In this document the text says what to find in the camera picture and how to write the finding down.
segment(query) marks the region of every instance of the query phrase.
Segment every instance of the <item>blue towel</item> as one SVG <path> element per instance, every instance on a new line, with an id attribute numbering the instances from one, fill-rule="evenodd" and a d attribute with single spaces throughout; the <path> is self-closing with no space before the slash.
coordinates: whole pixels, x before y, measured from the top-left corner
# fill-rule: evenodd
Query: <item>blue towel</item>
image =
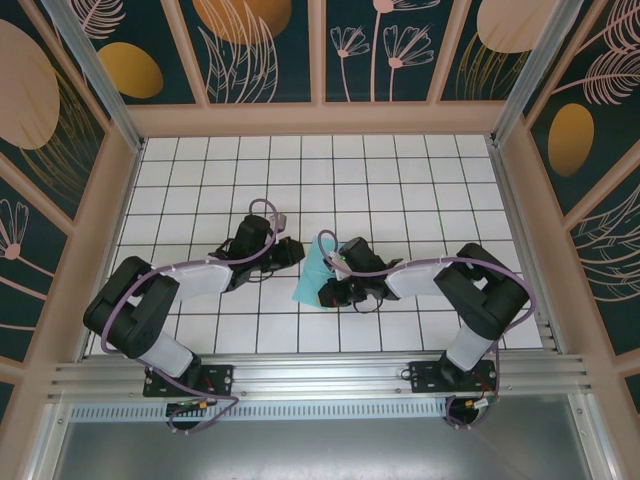
<path id="1" fill-rule="evenodd" d="M 329 253 L 333 250 L 333 239 L 327 237 L 323 238 L 322 246 L 324 247 L 324 250 Z M 293 300 L 321 310 L 328 310 L 327 308 L 320 306 L 318 292 L 330 278 L 335 278 L 335 274 L 331 273 L 324 264 L 322 252 L 320 251 L 320 248 L 318 248 L 318 237 L 314 237 L 309 254 L 305 259 L 304 268 L 300 274 L 300 280 L 298 281 L 296 291 L 293 292 Z"/>

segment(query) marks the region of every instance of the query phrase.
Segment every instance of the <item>black mounting bracket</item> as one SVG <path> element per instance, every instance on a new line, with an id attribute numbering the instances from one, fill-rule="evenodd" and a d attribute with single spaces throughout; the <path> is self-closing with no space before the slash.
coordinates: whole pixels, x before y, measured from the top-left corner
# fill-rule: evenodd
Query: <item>black mounting bracket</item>
<path id="1" fill-rule="evenodd" d="M 202 365 L 199 377 L 192 388 L 200 392 L 209 392 L 212 395 L 231 395 L 232 386 L 233 365 Z M 147 368 L 145 369 L 142 396 L 146 398 L 175 398 L 196 395 L 190 395 L 174 387 L 156 372 Z"/>
<path id="2" fill-rule="evenodd" d="M 447 382 L 440 375 L 440 360 L 429 362 L 411 362 L 402 374 L 403 380 L 411 382 L 413 393 L 455 393 L 482 392 L 482 382 L 478 376 L 495 390 L 496 366 L 493 360 L 480 360 L 475 368 L 465 375 L 464 379 L 455 386 Z"/>

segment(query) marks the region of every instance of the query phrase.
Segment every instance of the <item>purple cable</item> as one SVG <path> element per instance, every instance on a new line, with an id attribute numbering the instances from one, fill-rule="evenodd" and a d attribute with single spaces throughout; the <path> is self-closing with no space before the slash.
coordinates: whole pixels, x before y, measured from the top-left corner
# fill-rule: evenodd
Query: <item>purple cable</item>
<path id="1" fill-rule="evenodd" d="M 393 268 L 389 268 L 387 270 L 381 270 L 379 272 L 352 272 L 352 271 L 347 270 L 346 268 L 343 268 L 340 265 L 336 264 L 333 260 L 331 260 L 331 257 L 329 257 L 329 255 L 327 255 L 327 252 L 325 251 L 325 249 L 324 249 L 324 247 L 322 245 L 322 236 L 323 235 L 329 235 L 333 239 L 334 251 L 336 251 L 336 252 L 338 251 L 339 243 L 338 243 L 338 237 L 336 237 L 336 234 L 333 233 L 331 230 L 322 230 L 318 234 L 318 247 L 320 248 L 320 252 L 322 253 L 322 256 L 324 257 L 325 261 L 329 265 L 331 265 L 333 268 L 335 268 L 336 270 L 338 270 L 338 271 L 340 271 L 342 273 L 346 273 L 347 275 L 351 275 L 352 277 L 378 277 L 380 275 L 390 275 L 392 273 L 399 272 L 400 270 L 404 270 L 404 269 L 409 268 L 409 267 L 415 267 L 415 266 L 418 266 L 418 265 L 434 265 L 434 264 L 441 264 L 441 263 L 465 263 L 465 264 L 470 264 L 470 265 L 478 265 L 479 267 L 485 267 L 485 268 L 488 268 L 490 270 L 494 270 L 494 271 L 496 271 L 498 273 L 501 273 L 503 275 L 506 275 L 511 280 L 516 282 L 520 287 L 522 287 L 522 289 L 525 292 L 527 292 L 527 295 L 529 296 L 529 300 L 530 300 L 530 305 L 529 305 L 529 309 L 524 313 L 524 315 L 522 315 L 517 320 L 514 320 L 507 327 L 507 329 L 505 330 L 505 333 L 508 332 L 509 330 L 511 330 L 512 328 L 517 327 L 518 325 L 520 325 L 527 318 L 529 318 L 531 315 L 533 315 L 535 310 L 536 310 L 536 305 L 537 305 L 536 295 L 533 292 L 533 289 L 531 288 L 531 286 L 529 286 L 529 284 L 527 284 L 527 282 L 522 280 L 520 277 L 518 277 L 512 271 L 510 271 L 510 270 L 508 270 L 506 268 L 503 268 L 503 267 L 501 267 L 499 265 L 494 265 L 493 263 L 485 262 L 484 260 L 476 260 L 476 259 L 473 259 L 473 258 L 442 257 L 442 258 L 427 258 L 427 259 L 421 259 L 421 260 L 413 260 L 413 261 L 410 261 L 410 262 L 407 262 L 407 263 L 403 263 L 403 264 L 397 265 L 397 266 L 395 266 Z M 502 336 L 498 340 L 496 340 L 491 345 L 491 347 L 489 347 L 489 349 L 487 350 L 487 352 L 494 351 L 495 354 L 496 354 L 496 389 L 495 389 L 495 393 L 496 394 L 498 393 L 498 390 L 500 389 L 500 354 L 499 354 L 500 348 L 499 348 L 498 342 L 500 341 L 501 338 L 502 338 Z M 447 403 L 445 405 L 445 421 L 451 426 L 465 425 L 462 422 L 460 422 L 459 420 L 453 418 L 449 414 L 449 410 L 451 409 L 451 404 L 453 403 L 455 398 L 456 398 L 455 395 L 447 398 Z M 475 422 L 476 425 L 480 424 L 487 417 L 487 413 L 489 413 L 489 407 L 490 406 L 487 407 L 487 410 L 482 415 L 482 417 Z"/>
<path id="2" fill-rule="evenodd" d="M 267 207 L 269 207 L 275 217 L 275 222 L 276 225 L 278 225 L 279 223 L 279 219 L 278 219 L 278 210 L 276 209 L 276 207 L 273 205 L 273 203 L 271 203 L 269 200 L 267 200 L 266 198 L 256 198 L 255 200 L 253 200 L 250 204 L 249 204 L 249 213 L 252 214 L 253 213 L 253 207 L 256 203 L 264 203 Z M 125 294 L 122 296 L 122 298 L 118 301 L 118 303 L 116 303 L 116 306 L 114 307 L 113 311 L 111 312 L 111 315 L 109 315 L 109 318 L 107 319 L 107 323 L 105 323 L 104 328 L 102 329 L 102 338 L 100 340 L 100 346 L 102 347 L 102 351 L 108 354 L 113 354 L 113 353 L 118 353 L 118 350 L 112 350 L 108 347 L 107 345 L 107 338 L 109 338 L 109 331 L 111 330 L 111 327 L 113 326 L 113 323 L 115 322 L 118 314 L 120 313 L 120 310 L 122 310 L 122 307 L 124 307 L 124 304 L 127 303 L 127 300 L 129 300 L 129 297 L 131 297 L 131 295 L 133 294 L 133 292 L 135 292 L 138 288 L 140 288 L 140 286 L 145 283 L 147 280 L 149 280 L 150 278 L 154 277 L 155 275 L 159 275 L 163 272 L 168 272 L 168 271 L 175 271 L 175 270 L 180 270 L 182 268 L 187 268 L 187 267 L 194 267 L 194 266 L 198 266 L 198 265 L 240 265 L 243 263 L 248 263 L 251 262 L 253 260 L 255 260 L 256 258 L 262 256 L 263 254 L 265 254 L 275 243 L 276 241 L 276 237 L 277 237 L 277 233 L 274 232 L 273 235 L 271 235 L 271 238 L 269 239 L 269 241 L 267 242 L 267 244 L 264 246 L 264 248 L 262 248 L 260 251 L 258 251 L 257 253 L 254 253 L 253 255 L 247 257 L 247 258 L 241 258 L 239 260 L 220 260 L 220 259 L 204 259 L 204 260 L 193 260 L 193 261 L 188 261 L 188 262 L 180 262 L 180 263 L 176 263 L 173 265 L 165 265 L 163 267 L 159 267 L 156 269 L 151 270 L 150 272 L 146 273 L 145 275 L 141 276 L 138 280 L 136 280 L 136 282 L 134 282 L 133 285 L 131 285 L 131 287 L 129 288 L 129 290 L 127 290 L 125 292 Z M 182 391 L 186 392 L 186 393 L 190 393 L 191 395 L 196 395 L 198 397 L 202 397 L 202 398 L 209 398 L 209 399 L 213 399 L 213 400 L 231 400 L 231 403 L 226 406 L 224 409 L 222 409 L 222 411 L 220 413 L 218 413 L 217 415 L 215 415 L 211 420 L 207 420 L 204 423 L 200 423 L 197 426 L 189 429 L 189 430 L 178 430 L 175 428 L 175 426 L 173 425 L 173 419 L 175 418 L 175 416 L 177 414 L 179 414 L 181 412 L 181 410 L 176 410 L 173 415 L 171 415 L 171 417 L 169 418 L 169 426 L 173 429 L 174 433 L 177 432 L 181 432 L 184 435 L 188 435 L 189 432 L 193 432 L 196 433 L 200 430 L 204 430 L 205 428 L 213 425 L 213 423 L 216 422 L 216 420 L 218 420 L 218 418 L 220 418 L 222 415 L 224 415 L 225 413 L 227 413 L 231 408 L 233 408 L 239 401 L 238 397 L 234 397 L 234 396 L 227 396 L 227 395 L 214 395 L 208 392 L 200 392 L 198 390 L 194 390 L 192 388 L 189 388 L 185 385 L 182 385 L 181 383 L 177 382 L 174 378 L 172 378 L 171 376 L 167 375 L 165 372 L 163 372 L 162 370 L 153 367 L 152 365 L 137 359 L 137 361 L 139 363 L 141 363 L 142 365 L 144 365 L 145 367 L 148 368 L 152 368 L 159 376 L 161 376 L 164 380 L 166 380 L 167 382 L 169 382 L 171 385 L 173 385 L 176 388 L 181 389 Z"/>

